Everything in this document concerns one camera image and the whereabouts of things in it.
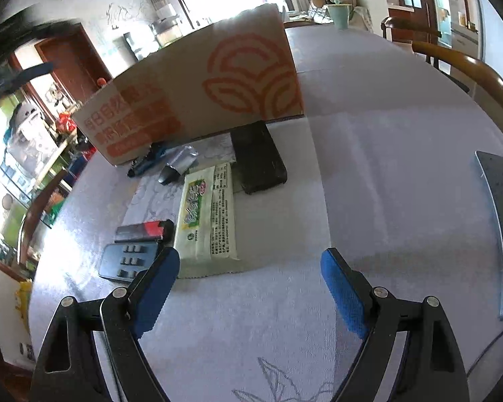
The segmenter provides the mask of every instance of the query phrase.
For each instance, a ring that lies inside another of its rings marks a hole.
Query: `smartphone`
[[[245,193],[252,194],[287,181],[287,170],[264,121],[230,131],[236,171]]]

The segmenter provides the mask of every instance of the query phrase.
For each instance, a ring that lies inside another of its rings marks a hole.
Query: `blue tool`
[[[149,152],[145,156],[138,157],[132,162],[127,175],[132,178],[144,174],[164,158],[166,150],[167,146],[164,142],[155,142],[151,144]]]
[[[126,400],[170,402],[138,339],[153,329],[179,266],[177,251],[166,247],[128,288],[86,302],[63,298],[41,347],[30,400],[54,402],[59,395],[62,402],[110,402],[91,334],[103,331]],[[347,326],[363,339],[331,402],[374,400],[398,331],[407,336],[390,402],[469,400],[460,351],[437,298],[418,303],[397,299],[384,287],[373,289],[335,248],[322,254],[321,270]],[[164,337],[160,342],[171,343]]]

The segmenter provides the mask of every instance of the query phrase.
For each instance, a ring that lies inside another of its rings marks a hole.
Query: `table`
[[[330,243],[396,297],[438,297],[466,368],[503,329],[497,225],[474,155],[503,155],[503,135],[455,84],[372,33],[321,25],[287,36],[306,118],[269,127],[287,184],[235,194],[237,251],[250,270],[178,280],[141,339],[172,400],[268,402],[277,376],[283,398],[328,401],[359,348],[320,277]],[[150,198],[125,176],[95,155],[46,237],[30,308],[36,353],[62,297],[118,285],[97,275],[102,248],[137,218],[129,206]],[[377,401],[402,345],[397,336]],[[503,372],[503,341],[484,363],[490,372],[470,382],[475,401]]]

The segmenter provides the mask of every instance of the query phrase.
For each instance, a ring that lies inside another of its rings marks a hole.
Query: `red object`
[[[164,235],[164,227],[159,226],[162,223],[160,221],[151,221],[151,222],[145,222],[145,231],[147,234],[150,236],[160,236],[162,237]]]
[[[89,150],[84,152],[84,157],[86,157],[86,160],[89,160],[93,157],[93,154],[97,152],[97,148],[91,147]]]
[[[58,133],[71,133],[76,128],[76,124],[71,118],[71,115],[60,113],[56,121],[56,131]]]

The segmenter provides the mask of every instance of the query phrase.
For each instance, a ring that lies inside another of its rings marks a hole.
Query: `wooden chair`
[[[451,50],[427,42],[412,42],[412,50],[427,56],[427,62],[434,58],[434,68],[439,61],[450,64],[480,85],[503,108],[503,79],[483,61],[474,59],[460,51]]]
[[[291,27],[305,27],[306,25],[322,25],[314,21],[287,21],[283,23],[283,27],[290,29]]]
[[[382,28],[382,37],[384,37],[384,39],[387,38],[386,35],[387,29],[411,30],[420,33],[426,33],[429,42],[430,39],[432,39],[432,36],[441,38],[440,31],[431,29],[429,26],[426,25],[418,24],[414,21],[411,21],[410,19],[400,18],[398,16],[389,16],[387,18],[384,18],[384,20],[380,24],[380,27]],[[410,43],[410,41],[395,41],[395,42],[408,43],[408,44]]]
[[[19,233],[19,244],[17,246],[17,263],[19,265],[26,265],[28,261],[28,247],[34,236],[35,229],[39,225],[43,210],[47,206],[50,197],[54,190],[58,187],[63,178],[67,175],[67,171],[62,169],[56,174],[54,178],[48,183],[43,191],[32,201],[32,205],[22,219]]]

